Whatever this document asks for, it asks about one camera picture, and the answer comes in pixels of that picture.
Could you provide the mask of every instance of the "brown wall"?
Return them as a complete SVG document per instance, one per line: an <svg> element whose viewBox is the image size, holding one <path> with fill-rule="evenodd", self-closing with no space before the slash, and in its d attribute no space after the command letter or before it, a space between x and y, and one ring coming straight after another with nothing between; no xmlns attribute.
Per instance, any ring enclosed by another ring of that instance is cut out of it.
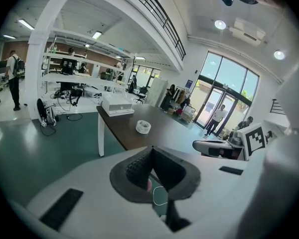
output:
<svg viewBox="0 0 299 239"><path fill-rule="evenodd" d="M47 42L46 43L46 47L50 47L51 42ZM71 45L67 45L67 44L63 44L63 43L56 43L57 45L57 50L60 51L65 51L67 52L68 49L70 47L72 47ZM23 59L24 61L26 61L26 55L28 52L28 42L27 41L16 41L16 42L5 42L3 45L3 51L2 51L2 57L1 59L7 59L10 55L10 52L12 50L15 50L16 54ZM87 59L96 61L96 62L101 62L110 66L114 66L117 64L118 60L114 59L114 58L110 58L108 56L104 56L102 54L90 51L90 50L86 50L84 48L78 48L78 47L73 47L74 48L74 52L76 54L80 54L80 55L85 55L85 52L87 54ZM92 74L92 70L93 70L93 64L87 64L87 69L89 69L90 74ZM105 72L106 67L102 67L100 69L100 73L101 72Z"/></svg>

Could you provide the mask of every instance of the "white cabinet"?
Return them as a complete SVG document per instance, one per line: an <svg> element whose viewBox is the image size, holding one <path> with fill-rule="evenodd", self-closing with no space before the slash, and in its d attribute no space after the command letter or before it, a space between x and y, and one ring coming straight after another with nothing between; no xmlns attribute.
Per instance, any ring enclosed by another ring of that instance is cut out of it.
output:
<svg viewBox="0 0 299 239"><path fill-rule="evenodd" d="M166 89L167 81L161 80L159 78L154 78L145 103L154 107L159 106L163 95L166 93Z"/></svg>

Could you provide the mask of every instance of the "man walking through doorway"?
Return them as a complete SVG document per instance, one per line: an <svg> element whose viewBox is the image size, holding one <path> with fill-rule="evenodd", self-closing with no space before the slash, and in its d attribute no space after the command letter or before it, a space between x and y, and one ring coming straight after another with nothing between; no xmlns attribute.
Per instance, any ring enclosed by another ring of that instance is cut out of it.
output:
<svg viewBox="0 0 299 239"><path fill-rule="evenodd" d="M10 52L10 57L6 63L5 75L9 76L9 88L11 91L12 99L14 101L14 111L20 111L19 104L19 78L13 75L14 65L18 60L18 56L15 53L15 50Z"/></svg>
<svg viewBox="0 0 299 239"><path fill-rule="evenodd" d="M218 124L225 118L226 112L224 111L225 105L222 105L220 109L214 112L214 117L206 127L207 133L205 135L210 135L218 126Z"/></svg>

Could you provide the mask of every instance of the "air conditioner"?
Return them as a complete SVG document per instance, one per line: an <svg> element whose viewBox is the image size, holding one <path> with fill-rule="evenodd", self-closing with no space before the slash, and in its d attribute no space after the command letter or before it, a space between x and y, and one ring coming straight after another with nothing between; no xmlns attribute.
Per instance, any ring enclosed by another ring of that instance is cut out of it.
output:
<svg viewBox="0 0 299 239"><path fill-rule="evenodd" d="M240 18L236 18L234 27L230 27L229 30L233 33L234 37L255 47L261 44L266 35L266 33L256 25Z"/></svg>

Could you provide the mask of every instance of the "sign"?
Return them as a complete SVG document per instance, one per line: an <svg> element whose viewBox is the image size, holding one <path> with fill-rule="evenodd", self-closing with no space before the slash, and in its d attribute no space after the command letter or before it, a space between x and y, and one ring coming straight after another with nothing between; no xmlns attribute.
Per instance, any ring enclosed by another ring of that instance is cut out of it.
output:
<svg viewBox="0 0 299 239"><path fill-rule="evenodd" d="M185 87L190 89L192 83L193 83L193 81L188 80Z"/></svg>

